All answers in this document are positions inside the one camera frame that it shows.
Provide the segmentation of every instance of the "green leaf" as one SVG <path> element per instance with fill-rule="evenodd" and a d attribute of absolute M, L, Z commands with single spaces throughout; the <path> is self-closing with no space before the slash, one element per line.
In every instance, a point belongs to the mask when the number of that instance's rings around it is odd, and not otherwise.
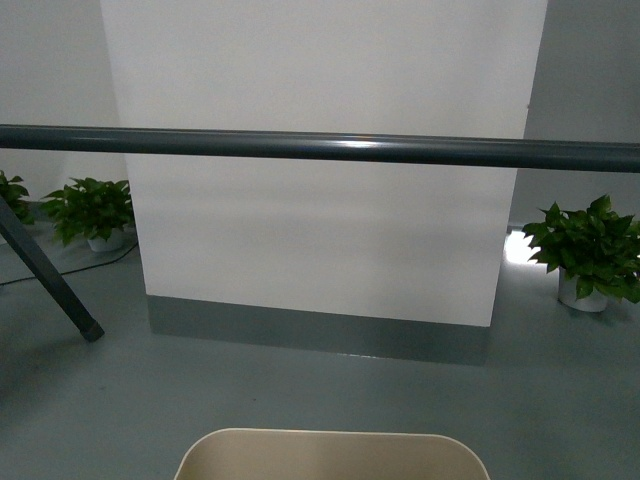
<path fill-rule="evenodd" d="M 567 270 L 572 270 L 576 266 L 576 258 L 573 256 L 571 250 L 567 250 L 566 248 L 560 249 L 560 255 L 562 257 L 562 262 L 564 267 Z"/>
<path fill-rule="evenodd" d="M 603 195 L 597 198 L 587 209 L 587 213 L 590 215 L 601 216 L 611 210 L 611 198 L 609 195 Z"/>
<path fill-rule="evenodd" d="M 576 283 L 576 298 L 586 298 L 593 293 L 593 280 L 587 277 L 578 277 Z"/>

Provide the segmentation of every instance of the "epoxy floor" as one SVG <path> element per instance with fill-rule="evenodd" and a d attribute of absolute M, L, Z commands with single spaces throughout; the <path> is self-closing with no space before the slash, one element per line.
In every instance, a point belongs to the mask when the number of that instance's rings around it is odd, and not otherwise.
<path fill-rule="evenodd" d="M 227 427 L 437 433 L 493 480 L 640 478 L 640 310 L 573 312 L 543 268 L 503 261 L 484 366 L 153 335 L 137 250 L 66 278 L 97 343 L 36 281 L 0 290 L 4 480 L 170 479 Z"/>

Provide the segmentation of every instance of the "gray baseboard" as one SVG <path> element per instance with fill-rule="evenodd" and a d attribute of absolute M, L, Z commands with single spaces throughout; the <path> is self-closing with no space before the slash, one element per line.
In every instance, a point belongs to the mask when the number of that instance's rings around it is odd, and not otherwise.
<path fill-rule="evenodd" d="M 481 365 L 489 328 L 147 296 L 154 333 L 383 358 Z"/>

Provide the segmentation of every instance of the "gray wall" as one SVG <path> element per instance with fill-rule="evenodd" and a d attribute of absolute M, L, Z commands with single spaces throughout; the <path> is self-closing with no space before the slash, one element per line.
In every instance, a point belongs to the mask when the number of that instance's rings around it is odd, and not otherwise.
<path fill-rule="evenodd" d="M 0 123 L 120 124 L 99 0 L 0 0 Z M 126 178 L 121 154 L 0 149 L 33 200 L 69 177 Z"/>
<path fill-rule="evenodd" d="M 640 2 L 550 0 L 525 138 L 640 143 Z M 541 220 L 557 200 L 578 209 L 610 193 L 640 214 L 640 175 L 518 172 L 510 223 Z"/>

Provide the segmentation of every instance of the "beige chair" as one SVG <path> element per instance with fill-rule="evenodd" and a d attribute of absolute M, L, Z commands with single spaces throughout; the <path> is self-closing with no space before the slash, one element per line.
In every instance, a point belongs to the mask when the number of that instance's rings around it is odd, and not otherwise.
<path fill-rule="evenodd" d="M 440 435 L 229 429 L 186 453 L 175 480 L 487 480 L 468 447 Z"/>

